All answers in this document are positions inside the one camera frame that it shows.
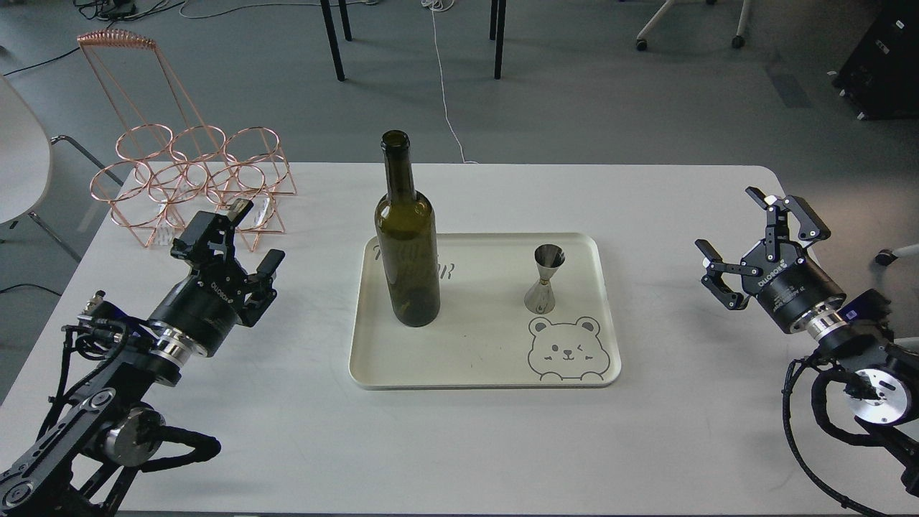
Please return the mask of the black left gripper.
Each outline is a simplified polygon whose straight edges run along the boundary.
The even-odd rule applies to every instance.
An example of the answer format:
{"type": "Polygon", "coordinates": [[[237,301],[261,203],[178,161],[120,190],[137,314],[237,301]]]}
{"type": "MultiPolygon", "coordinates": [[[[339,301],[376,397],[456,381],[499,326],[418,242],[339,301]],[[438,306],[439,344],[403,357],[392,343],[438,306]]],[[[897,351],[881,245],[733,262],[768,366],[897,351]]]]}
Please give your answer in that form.
{"type": "Polygon", "coordinates": [[[278,297],[273,282],[284,251],[270,249],[249,275],[234,256],[234,231],[252,208],[250,200],[238,199],[225,215],[200,210],[172,240],[171,256],[192,271],[157,305],[149,322],[182,332],[206,357],[217,353],[234,326],[255,326],[278,297]]]}

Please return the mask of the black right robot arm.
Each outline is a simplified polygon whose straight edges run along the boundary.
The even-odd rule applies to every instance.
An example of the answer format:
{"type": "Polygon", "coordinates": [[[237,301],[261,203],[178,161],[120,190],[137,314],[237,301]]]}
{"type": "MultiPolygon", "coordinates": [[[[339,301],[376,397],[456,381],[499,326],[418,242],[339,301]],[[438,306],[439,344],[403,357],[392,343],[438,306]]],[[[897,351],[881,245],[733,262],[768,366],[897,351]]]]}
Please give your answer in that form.
{"type": "Polygon", "coordinates": [[[752,186],[746,193],[765,212],[764,235],[739,263],[723,261],[708,240],[696,240],[704,256],[700,281],[723,307],[742,310],[755,300],[779,330],[806,332],[815,340],[814,352],[792,360],[785,370],[785,441],[801,470],[824,494],[843,508],[877,516],[877,510],[834,490],[808,467],[793,434],[791,396],[801,374],[814,370],[811,412],[818,427],[844,444],[889,452],[902,465],[900,483],[916,496],[917,439],[900,425],[917,419],[917,351],[894,340],[887,297],[871,289],[848,302],[808,255],[808,246],[831,232],[807,200],[765,195],[752,186]]]}

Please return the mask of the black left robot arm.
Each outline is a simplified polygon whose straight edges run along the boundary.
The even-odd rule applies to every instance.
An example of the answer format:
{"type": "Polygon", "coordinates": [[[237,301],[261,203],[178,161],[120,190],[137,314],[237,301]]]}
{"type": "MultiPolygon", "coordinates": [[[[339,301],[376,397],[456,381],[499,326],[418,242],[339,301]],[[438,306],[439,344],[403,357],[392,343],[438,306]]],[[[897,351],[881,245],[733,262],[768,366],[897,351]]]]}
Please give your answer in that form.
{"type": "Polygon", "coordinates": [[[194,355],[214,356],[235,326],[253,327],[276,300],[281,250],[249,274],[234,256],[234,232],[253,208],[201,210],[172,243],[190,265],[147,320],[129,317],[98,292],[65,326],[57,393],[37,441],[2,474],[4,516],[112,516],[136,475],[206,462],[219,441],[165,424],[144,402],[155,383],[175,386],[194,355]]]}

